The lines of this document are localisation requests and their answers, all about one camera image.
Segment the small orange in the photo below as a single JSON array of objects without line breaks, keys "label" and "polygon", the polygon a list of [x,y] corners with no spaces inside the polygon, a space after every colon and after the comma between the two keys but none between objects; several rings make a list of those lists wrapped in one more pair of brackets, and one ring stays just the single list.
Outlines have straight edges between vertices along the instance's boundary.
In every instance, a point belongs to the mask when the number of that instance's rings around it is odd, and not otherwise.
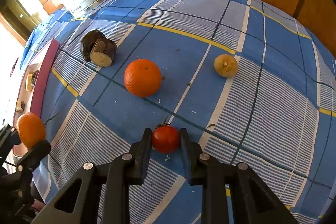
[{"label": "small orange", "polygon": [[17,120],[18,135],[27,149],[46,139],[46,128],[42,120],[34,113],[25,113]]}]

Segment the red tomato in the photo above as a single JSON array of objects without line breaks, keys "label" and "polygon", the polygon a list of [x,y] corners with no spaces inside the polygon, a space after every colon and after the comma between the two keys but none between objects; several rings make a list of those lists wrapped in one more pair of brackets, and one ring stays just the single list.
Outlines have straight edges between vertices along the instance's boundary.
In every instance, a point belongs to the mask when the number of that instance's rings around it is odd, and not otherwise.
[{"label": "red tomato", "polygon": [[181,137],[178,130],[167,121],[167,118],[155,127],[151,134],[151,142],[157,152],[169,155],[179,149]]}]

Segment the dark-skinned cut fruit piece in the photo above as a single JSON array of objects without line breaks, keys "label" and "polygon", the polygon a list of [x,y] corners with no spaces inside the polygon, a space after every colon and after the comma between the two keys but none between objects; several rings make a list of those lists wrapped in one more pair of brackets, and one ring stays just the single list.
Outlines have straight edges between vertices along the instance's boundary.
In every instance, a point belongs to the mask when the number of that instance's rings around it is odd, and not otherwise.
[{"label": "dark-skinned cut fruit piece", "polygon": [[25,102],[23,100],[17,100],[15,111],[22,113],[25,110]]}]

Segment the yellow peeled fruit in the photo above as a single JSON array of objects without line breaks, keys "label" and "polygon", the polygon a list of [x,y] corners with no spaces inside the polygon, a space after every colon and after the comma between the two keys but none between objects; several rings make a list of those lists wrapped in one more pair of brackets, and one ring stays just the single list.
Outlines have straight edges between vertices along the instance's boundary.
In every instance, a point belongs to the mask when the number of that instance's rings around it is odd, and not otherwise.
[{"label": "yellow peeled fruit", "polygon": [[26,85],[25,85],[25,88],[26,88],[26,91],[27,92],[30,92],[32,91],[34,85],[32,84],[32,79],[33,79],[33,72],[29,72],[27,74],[27,77],[26,77]]}]

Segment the dark round fruit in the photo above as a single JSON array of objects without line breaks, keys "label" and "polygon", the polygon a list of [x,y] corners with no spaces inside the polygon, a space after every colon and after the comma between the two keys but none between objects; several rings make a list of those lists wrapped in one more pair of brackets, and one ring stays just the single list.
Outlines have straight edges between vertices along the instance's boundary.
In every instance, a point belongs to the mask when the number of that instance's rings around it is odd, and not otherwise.
[{"label": "dark round fruit", "polygon": [[39,70],[34,71],[32,77],[31,77],[31,85],[35,86],[37,78],[38,78]]}]

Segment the large orange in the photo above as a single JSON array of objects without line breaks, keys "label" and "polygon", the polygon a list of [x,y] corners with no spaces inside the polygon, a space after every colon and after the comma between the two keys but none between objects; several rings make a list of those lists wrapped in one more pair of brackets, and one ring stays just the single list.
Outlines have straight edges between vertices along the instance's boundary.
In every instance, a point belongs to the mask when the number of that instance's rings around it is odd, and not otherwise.
[{"label": "large orange", "polygon": [[131,94],[145,98],[155,94],[162,82],[159,67],[148,59],[131,62],[124,72],[124,85]]}]

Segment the small yellow-brown fruit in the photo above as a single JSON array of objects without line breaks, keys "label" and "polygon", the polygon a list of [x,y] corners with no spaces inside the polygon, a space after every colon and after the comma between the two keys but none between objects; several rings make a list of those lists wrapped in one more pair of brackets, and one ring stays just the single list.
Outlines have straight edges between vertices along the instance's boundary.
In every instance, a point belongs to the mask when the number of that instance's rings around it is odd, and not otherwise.
[{"label": "small yellow-brown fruit", "polygon": [[214,68],[218,75],[231,78],[234,77],[238,71],[238,62],[233,56],[223,54],[214,60]]}]

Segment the dark cut fruit half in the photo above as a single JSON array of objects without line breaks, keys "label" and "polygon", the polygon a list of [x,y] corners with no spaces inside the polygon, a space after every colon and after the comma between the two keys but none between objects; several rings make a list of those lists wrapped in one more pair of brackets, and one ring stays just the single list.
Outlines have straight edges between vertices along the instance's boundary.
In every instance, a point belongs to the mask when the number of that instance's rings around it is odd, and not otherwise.
[{"label": "dark cut fruit half", "polygon": [[80,53],[86,62],[98,67],[109,67],[114,61],[117,44],[106,38],[99,30],[92,30],[84,35],[80,42]]}]

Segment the pink-rimmed white tray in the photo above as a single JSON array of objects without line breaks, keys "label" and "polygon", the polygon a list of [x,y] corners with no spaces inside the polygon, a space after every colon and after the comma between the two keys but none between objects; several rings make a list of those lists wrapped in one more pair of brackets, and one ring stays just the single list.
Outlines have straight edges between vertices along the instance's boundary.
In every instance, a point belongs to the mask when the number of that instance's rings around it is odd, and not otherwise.
[{"label": "pink-rimmed white tray", "polygon": [[[51,39],[29,62],[23,73],[21,85],[18,90],[17,99],[14,102],[15,107],[17,100],[23,100],[25,102],[25,110],[22,113],[16,112],[13,116],[13,126],[16,126],[18,118],[25,113],[32,112],[38,117],[41,116],[42,103],[45,93],[46,84],[49,78],[50,70],[54,62],[56,52],[59,48],[59,42],[55,39]],[[27,92],[26,77],[29,72],[39,70],[38,78],[32,91]]]}]

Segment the blue plaid tablecloth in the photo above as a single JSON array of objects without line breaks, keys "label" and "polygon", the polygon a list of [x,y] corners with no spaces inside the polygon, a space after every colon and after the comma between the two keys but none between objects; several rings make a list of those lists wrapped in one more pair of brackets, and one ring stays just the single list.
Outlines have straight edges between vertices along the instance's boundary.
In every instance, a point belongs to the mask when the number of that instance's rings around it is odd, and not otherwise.
[{"label": "blue plaid tablecloth", "polygon": [[[109,67],[80,53],[92,30],[117,44]],[[335,58],[285,12],[260,0],[106,0],[83,18],[50,15],[25,63],[51,39],[60,47],[41,116],[52,150],[34,173],[44,201],[166,117],[219,161],[250,165],[299,223],[318,223],[335,198]],[[238,62],[234,77],[214,68],[223,54]],[[161,71],[152,96],[124,85],[137,59]]]}]

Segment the wooden door with glass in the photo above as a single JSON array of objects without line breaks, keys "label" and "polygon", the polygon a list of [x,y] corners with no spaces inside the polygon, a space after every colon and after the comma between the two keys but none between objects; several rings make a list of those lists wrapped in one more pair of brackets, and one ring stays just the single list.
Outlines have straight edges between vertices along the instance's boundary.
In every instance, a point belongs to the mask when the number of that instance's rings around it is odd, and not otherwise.
[{"label": "wooden door with glass", "polygon": [[25,40],[35,27],[49,18],[39,0],[1,0],[1,13]]}]

